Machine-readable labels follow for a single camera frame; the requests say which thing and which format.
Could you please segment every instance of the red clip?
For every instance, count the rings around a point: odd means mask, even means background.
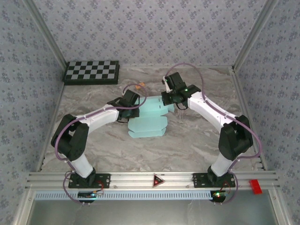
[[[251,185],[251,188],[253,190],[253,193],[255,195],[259,195],[259,194],[262,194],[262,189],[261,189],[261,186],[259,185],[258,183],[258,180],[250,180],[249,181],[250,185]]]

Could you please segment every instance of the white vent grille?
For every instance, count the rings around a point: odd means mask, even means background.
[[[77,193],[69,194],[77,199]],[[68,200],[63,191],[37,191],[35,200]],[[93,200],[202,200],[212,199],[210,191],[107,191]]]

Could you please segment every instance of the small orange object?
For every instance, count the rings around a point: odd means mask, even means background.
[[[258,180],[250,180],[249,181],[250,185],[251,185],[251,188],[253,190],[253,193],[255,195],[259,195],[259,194],[262,194],[262,189],[261,189],[261,186],[259,185],[258,183]]]
[[[141,85],[141,86],[143,86],[143,87],[146,86],[145,83],[143,83],[143,82],[139,83],[139,85]],[[135,88],[136,88],[137,90],[141,89],[141,87],[140,87],[140,86],[137,86],[137,85],[135,86]]]

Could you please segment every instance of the black mounting bracket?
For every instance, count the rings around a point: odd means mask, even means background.
[[[231,188],[235,187],[234,176],[230,173],[224,174],[221,182],[213,184],[209,181],[207,172],[197,172],[193,173],[192,181],[194,188],[228,188],[228,184]]]
[[[109,173],[96,173],[94,180],[91,183],[88,183],[86,179],[79,176],[77,173],[73,173],[70,176],[69,188],[93,188],[93,189],[101,189],[109,188],[111,183],[111,175]]]

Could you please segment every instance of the floral wallpaper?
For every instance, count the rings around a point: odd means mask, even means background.
[[[67,61],[232,65],[265,0],[35,0]]]
[[[300,2],[280,0],[239,71],[268,168],[300,225]]]
[[[0,3],[0,224],[11,224],[62,87],[59,67],[21,0]]]

